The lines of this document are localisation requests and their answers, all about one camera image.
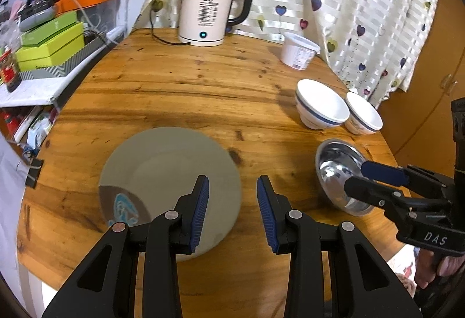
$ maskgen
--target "cabinet door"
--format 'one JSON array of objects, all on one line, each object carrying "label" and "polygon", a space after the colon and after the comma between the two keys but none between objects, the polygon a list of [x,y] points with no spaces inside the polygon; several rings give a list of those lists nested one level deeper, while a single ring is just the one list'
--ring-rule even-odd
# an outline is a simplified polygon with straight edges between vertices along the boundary
[{"label": "cabinet door", "polygon": [[465,97],[465,49],[459,68],[445,91],[431,116],[395,155],[399,165],[413,164],[454,177],[455,142],[450,102]]},{"label": "cabinet door", "polygon": [[461,0],[438,0],[408,92],[397,90],[379,109],[381,132],[394,155],[439,102],[444,93],[441,82],[455,73],[464,44],[465,5]]}]

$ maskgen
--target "shelf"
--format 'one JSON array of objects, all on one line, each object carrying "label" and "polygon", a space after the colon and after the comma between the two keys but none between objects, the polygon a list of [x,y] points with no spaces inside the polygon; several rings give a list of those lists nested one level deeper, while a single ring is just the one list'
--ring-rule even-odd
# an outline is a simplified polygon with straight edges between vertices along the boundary
[{"label": "shelf", "polygon": [[[123,34],[124,27],[118,26],[109,31],[107,37],[116,40]],[[6,90],[4,84],[1,85],[0,108],[21,107],[24,105],[52,105],[71,81],[105,48],[106,46],[101,46],[78,64],[66,77],[22,81],[12,93]]]},{"label": "shelf", "polygon": [[41,110],[42,110],[42,107],[39,107],[37,105],[36,107],[32,109],[29,115],[27,115],[27,117],[22,121],[19,128],[16,130],[15,135],[13,136],[13,139],[16,142],[21,141],[21,139],[26,134],[26,132],[29,130],[29,127],[31,126],[32,122],[37,117],[37,115],[41,112]]}]

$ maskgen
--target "blue-striped bowl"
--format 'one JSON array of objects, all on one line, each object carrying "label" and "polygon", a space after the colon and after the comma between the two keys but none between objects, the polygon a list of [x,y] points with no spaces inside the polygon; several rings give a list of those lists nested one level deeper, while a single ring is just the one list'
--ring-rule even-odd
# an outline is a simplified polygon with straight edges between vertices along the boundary
[{"label": "blue-striped bowl", "polygon": [[353,134],[372,134],[383,127],[380,114],[363,97],[355,93],[347,93],[346,103],[350,116],[345,126]]}]

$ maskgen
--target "metal bowl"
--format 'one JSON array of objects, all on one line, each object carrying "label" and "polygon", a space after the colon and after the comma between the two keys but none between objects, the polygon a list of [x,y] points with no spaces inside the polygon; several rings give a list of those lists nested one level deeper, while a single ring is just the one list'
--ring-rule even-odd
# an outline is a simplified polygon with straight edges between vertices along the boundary
[{"label": "metal bowl", "polygon": [[360,168],[365,157],[352,145],[338,139],[323,141],[317,149],[315,167],[321,189],[331,203],[344,212],[361,217],[373,206],[348,197],[344,183],[353,175],[362,176]]}]

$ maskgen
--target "white bowl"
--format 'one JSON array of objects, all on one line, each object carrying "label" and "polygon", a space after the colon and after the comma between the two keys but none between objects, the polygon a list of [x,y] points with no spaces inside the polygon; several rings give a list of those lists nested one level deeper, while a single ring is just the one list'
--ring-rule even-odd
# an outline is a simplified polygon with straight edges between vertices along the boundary
[{"label": "white bowl", "polygon": [[347,104],[337,93],[314,80],[300,80],[295,99],[302,122],[312,129],[333,128],[350,115]]},{"label": "white bowl", "polygon": [[346,128],[353,134],[372,134],[383,127],[380,114],[358,94],[347,93],[346,103],[350,110]]}]

